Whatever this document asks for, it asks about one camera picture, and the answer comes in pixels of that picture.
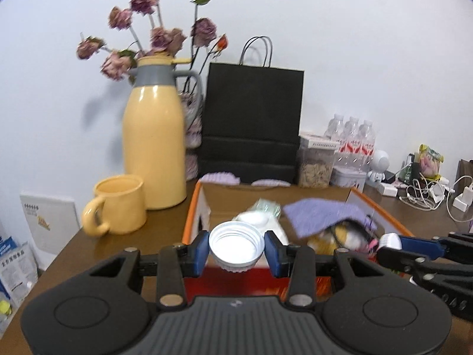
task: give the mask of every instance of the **bag handle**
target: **bag handle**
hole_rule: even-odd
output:
[[[272,42],[271,38],[268,37],[268,36],[254,36],[250,40],[248,40],[245,43],[245,45],[243,46],[243,50],[242,50],[241,55],[240,55],[240,61],[238,62],[239,65],[243,65],[244,54],[246,53],[248,48],[251,46],[251,44],[253,44],[255,41],[257,41],[259,39],[261,39],[264,42],[264,47],[266,48],[266,54],[264,56],[263,67],[266,65],[266,60],[268,59],[268,42],[269,42],[270,53],[269,53],[268,67],[271,67],[271,61],[273,60],[273,42]]]

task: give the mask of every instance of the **mug handle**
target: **mug handle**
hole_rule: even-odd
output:
[[[103,208],[104,204],[105,199],[98,196],[89,201],[86,208],[82,211],[82,225],[84,232],[89,236],[102,236],[110,230],[109,223],[102,222],[100,225],[97,225],[95,222],[95,214],[99,208]]]

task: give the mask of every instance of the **gray ribbed panel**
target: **gray ribbed panel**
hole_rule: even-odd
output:
[[[124,355],[348,355],[309,313],[269,297],[198,297],[182,312],[159,316]]]

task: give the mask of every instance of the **yellow mug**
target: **yellow mug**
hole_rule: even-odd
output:
[[[102,236],[110,232],[124,235],[140,229],[146,222],[141,177],[112,176],[95,185],[94,195],[95,198],[82,211],[82,225],[86,234]]]

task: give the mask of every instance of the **container lid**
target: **container lid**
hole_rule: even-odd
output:
[[[256,263],[264,251],[264,239],[251,224],[224,222],[217,225],[209,236],[212,255],[223,265],[244,268]]]
[[[333,167],[336,175],[345,176],[349,178],[365,178],[366,172],[358,171],[358,169],[348,167]]]
[[[336,141],[329,140],[322,136],[313,136],[304,134],[300,137],[300,144],[305,148],[317,148],[317,149],[331,149],[336,150],[340,148],[340,144]]]

